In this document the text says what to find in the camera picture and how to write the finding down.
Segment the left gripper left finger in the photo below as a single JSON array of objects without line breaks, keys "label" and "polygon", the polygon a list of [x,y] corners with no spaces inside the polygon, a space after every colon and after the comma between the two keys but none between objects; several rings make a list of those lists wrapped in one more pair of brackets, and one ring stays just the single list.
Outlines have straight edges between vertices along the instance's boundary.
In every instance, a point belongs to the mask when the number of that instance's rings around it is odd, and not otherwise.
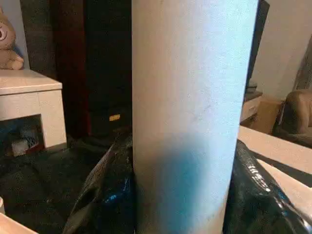
[{"label": "left gripper left finger", "polygon": [[132,137],[116,140],[87,176],[64,234],[133,234],[135,184]]}]

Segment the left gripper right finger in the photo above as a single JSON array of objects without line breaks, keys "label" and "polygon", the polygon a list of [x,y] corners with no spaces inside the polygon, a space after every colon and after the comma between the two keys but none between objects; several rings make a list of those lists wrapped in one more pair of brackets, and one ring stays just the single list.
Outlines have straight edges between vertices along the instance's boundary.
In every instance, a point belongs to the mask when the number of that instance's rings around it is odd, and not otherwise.
[{"label": "left gripper right finger", "polygon": [[299,211],[276,180],[237,141],[227,198],[225,234],[310,234],[312,220]]}]

